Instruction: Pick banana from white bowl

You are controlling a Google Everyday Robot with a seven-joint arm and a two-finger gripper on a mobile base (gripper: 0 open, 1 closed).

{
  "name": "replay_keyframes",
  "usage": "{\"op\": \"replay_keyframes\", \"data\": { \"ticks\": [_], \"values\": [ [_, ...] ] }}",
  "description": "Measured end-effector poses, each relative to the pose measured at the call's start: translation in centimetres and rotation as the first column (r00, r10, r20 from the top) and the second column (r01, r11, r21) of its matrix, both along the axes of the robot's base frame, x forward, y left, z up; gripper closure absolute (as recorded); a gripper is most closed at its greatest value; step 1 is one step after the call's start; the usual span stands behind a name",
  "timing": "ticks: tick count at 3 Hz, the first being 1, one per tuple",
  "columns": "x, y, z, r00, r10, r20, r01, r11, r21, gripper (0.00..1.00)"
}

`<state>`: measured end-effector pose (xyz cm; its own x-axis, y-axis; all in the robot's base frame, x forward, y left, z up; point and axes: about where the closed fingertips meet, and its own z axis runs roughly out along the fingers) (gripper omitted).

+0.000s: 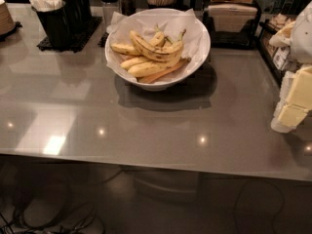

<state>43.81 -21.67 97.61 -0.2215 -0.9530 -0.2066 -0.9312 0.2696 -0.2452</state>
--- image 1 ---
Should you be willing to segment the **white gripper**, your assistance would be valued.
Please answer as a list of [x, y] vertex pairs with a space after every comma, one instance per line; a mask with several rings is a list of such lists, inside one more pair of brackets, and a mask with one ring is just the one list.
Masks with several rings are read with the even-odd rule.
[[[300, 63], [312, 62], [312, 1], [295, 20], [291, 53]], [[294, 130], [312, 110], [312, 66], [303, 65], [296, 73], [287, 71], [281, 84], [280, 101], [271, 129], [279, 133]]]

